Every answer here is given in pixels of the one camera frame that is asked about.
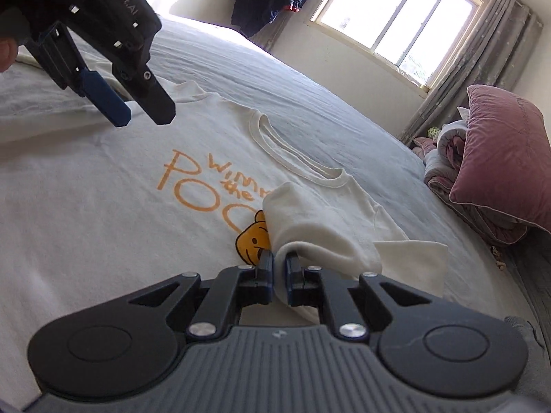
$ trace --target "window frame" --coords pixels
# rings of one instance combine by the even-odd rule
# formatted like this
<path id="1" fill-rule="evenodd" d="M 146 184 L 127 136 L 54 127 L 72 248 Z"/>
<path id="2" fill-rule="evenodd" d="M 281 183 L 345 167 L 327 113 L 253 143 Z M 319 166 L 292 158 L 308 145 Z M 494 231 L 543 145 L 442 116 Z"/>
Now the window frame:
<path id="1" fill-rule="evenodd" d="M 381 61 L 384 64 L 386 64 L 387 66 L 390 66 L 395 71 L 397 71 L 401 76 L 405 77 L 408 81 L 415 84 L 418 88 L 421 88 L 424 93 L 428 93 L 429 90 L 431 90 L 431 88 L 434 86 L 435 82 L 441 76 L 443 70 L 445 68 L 447 68 L 448 64 L 450 63 L 450 60 L 453 59 L 457 55 L 459 49 L 461 48 L 461 46 L 464 44 L 466 38 L 468 37 L 470 29 L 474 26 L 474 24 L 475 24 L 475 22 L 478 18 L 477 16 L 480 13 L 480 9 L 483 6 L 483 1 L 482 0 L 466 0 L 467 2 L 469 2 L 472 5 L 472 10 L 471 10 L 469 16 L 465 20 L 464 25 L 459 30 L 459 32 L 458 32 L 456 38 L 454 39 L 453 43 L 450 45 L 450 48 L 449 48 L 447 54 L 443 57 L 442 61 L 440 62 L 440 65 L 431 74 L 431 76 L 430 76 L 429 80 L 426 82 L 426 84 L 423 85 L 423 84 L 421 84 L 421 82 L 417 81 L 415 79 L 415 77 L 410 76 L 405 71 L 401 70 L 399 66 L 402 64 L 403 60 L 407 57 L 407 54 L 409 53 L 411 48 L 415 45 L 415 41 L 419 38 L 419 36 L 423 32 L 423 30 L 425 29 L 426 24 L 428 23 L 428 21 L 430 20 L 430 18 L 432 17 L 432 15 L 434 13 L 434 11 L 436 10 L 436 8 L 438 7 L 438 5 L 440 4 L 440 2 L 442 0 L 437 0 L 436 1 L 434 6 L 432 7 L 431 11 L 429 12 L 428 16 L 426 17 L 426 19 L 422 23 L 421 27 L 417 31 L 416 35 L 413 37 L 412 41 L 410 42 L 408 48 L 404 51 L 404 53 L 402 54 L 400 59 L 397 61 L 398 65 L 396 65 L 395 63 L 390 62 L 385 57 L 377 54 L 375 52 L 375 49 L 377 48 L 377 46 L 379 46 L 379 44 L 382 41 L 382 39 L 384 38 L 385 34 L 387 34 L 388 30 L 392 26 L 392 23 L 394 22 L 394 20 L 396 19 L 396 17 L 400 13 L 400 11 L 403 9 L 404 5 L 406 4 L 406 2 L 408 0 L 402 0 L 400 2 L 400 4 L 396 7 L 396 10 L 394 11 L 392 16 L 388 20 L 388 22 L 385 25 L 384 29 L 379 34 L 379 36 L 377 37 L 376 41 L 374 42 L 374 44 L 371 48 L 368 48 L 366 45 L 358 42 L 357 40 L 353 39 L 352 37 L 349 37 L 344 32 L 339 31 L 339 30 L 333 28 L 332 26 L 329 26 L 328 24 L 325 24 L 321 21 L 321 19 L 323 18 L 323 16 L 327 12 L 327 10 L 329 9 L 329 7 L 333 3 L 333 1 L 334 0 L 322 0 L 320 5 L 316 9 L 316 11 L 314 12 L 312 17 L 310 18 L 310 23 L 313 23 L 314 25 L 318 25 L 319 27 L 322 27 L 323 30 L 326 31 L 326 33 L 329 34 L 331 37 L 333 37 L 333 38 L 335 38 L 335 39 L 337 39 L 341 42 L 349 43 L 349 44 L 355 46 L 356 48 L 361 49 L 363 52 L 367 52 L 371 56 L 376 57 L 376 59 L 378 61 Z"/>

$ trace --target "folded blanket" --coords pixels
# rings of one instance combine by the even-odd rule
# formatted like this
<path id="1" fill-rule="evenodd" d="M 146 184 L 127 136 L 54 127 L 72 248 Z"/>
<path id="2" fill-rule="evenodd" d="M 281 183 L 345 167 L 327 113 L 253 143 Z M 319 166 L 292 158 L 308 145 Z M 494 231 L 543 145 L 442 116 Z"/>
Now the folded blanket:
<path id="1" fill-rule="evenodd" d="M 442 158 L 447 158 L 450 161 L 456 171 L 459 171 L 463 162 L 466 140 L 467 123 L 462 120 L 446 124 L 438 135 L 437 150 Z"/>
<path id="2" fill-rule="evenodd" d="M 421 158 L 423 162 L 425 161 L 426 154 L 436 149 L 436 141 L 433 140 L 432 138 L 425 138 L 423 136 L 420 136 L 418 138 L 415 138 L 413 142 L 417 144 L 417 147 L 413 148 L 413 152 L 419 158 Z"/>
<path id="3" fill-rule="evenodd" d="M 528 232 L 526 225 L 518 223 L 514 218 L 505 214 L 497 215 L 494 211 L 490 215 L 484 208 L 452 202 L 450 192 L 454 181 L 445 176 L 433 177 L 426 185 L 483 240 L 491 245 L 513 244 Z"/>
<path id="4" fill-rule="evenodd" d="M 425 178 L 426 185 L 434 177 L 444 177 L 455 182 L 458 172 L 450 166 L 450 162 L 443 158 L 438 150 L 432 150 L 425 156 Z"/>

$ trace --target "window pane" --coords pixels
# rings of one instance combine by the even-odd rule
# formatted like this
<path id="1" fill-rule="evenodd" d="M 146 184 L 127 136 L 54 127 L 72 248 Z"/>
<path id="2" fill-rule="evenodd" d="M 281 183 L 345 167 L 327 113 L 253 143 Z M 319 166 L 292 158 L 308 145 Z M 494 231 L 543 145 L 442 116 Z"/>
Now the window pane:
<path id="1" fill-rule="evenodd" d="M 454 45 L 472 9 L 466 0 L 442 0 L 400 68 L 426 84 Z"/>
<path id="2" fill-rule="evenodd" d="M 375 50 L 393 64 L 407 49 L 437 0 L 408 0 Z"/>
<path id="3" fill-rule="evenodd" d="M 371 48 L 401 1 L 333 0 L 321 21 Z"/>

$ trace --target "black circular pad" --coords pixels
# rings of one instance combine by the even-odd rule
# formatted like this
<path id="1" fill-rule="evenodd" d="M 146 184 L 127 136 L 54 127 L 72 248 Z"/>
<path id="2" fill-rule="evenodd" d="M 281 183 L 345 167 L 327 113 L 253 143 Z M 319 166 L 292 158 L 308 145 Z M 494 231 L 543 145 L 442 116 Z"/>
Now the black circular pad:
<path id="1" fill-rule="evenodd" d="M 441 326 L 425 335 L 425 346 L 436 357 L 450 362 L 470 362 L 488 350 L 488 339 L 465 326 Z"/>
<path id="2" fill-rule="evenodd" d="M 86 362 L 106 362 L 123 355 L 132 343 L 126 331 L 114 326 L 92 326 L 78 331 L 68 341 L 69 351 Z"/>
<path id="3" fill-rule="evenodd" d="M 472 399 L 513 389 L 526 364 L 522 336 L 503 321 L 444 300 L 395 308 L 377 352 L 422 392 Z"/>
<path id="4" fill-rule="evenodd" d="M 150 386 L 177 352 L 166 312 L 114 300 L 40 329 L 29 343 L 28 360 L 43 391 L 103 401 Z"/>

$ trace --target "window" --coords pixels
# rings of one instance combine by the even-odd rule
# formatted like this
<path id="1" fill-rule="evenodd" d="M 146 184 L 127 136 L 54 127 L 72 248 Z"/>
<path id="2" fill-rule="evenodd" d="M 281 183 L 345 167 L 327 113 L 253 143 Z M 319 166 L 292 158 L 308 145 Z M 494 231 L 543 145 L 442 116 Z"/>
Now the window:
<path id="1" fill-rule="evenodd" d="M 313 21 L 430 86 L 477 8 L 470 0 L 325 0 Z"/>

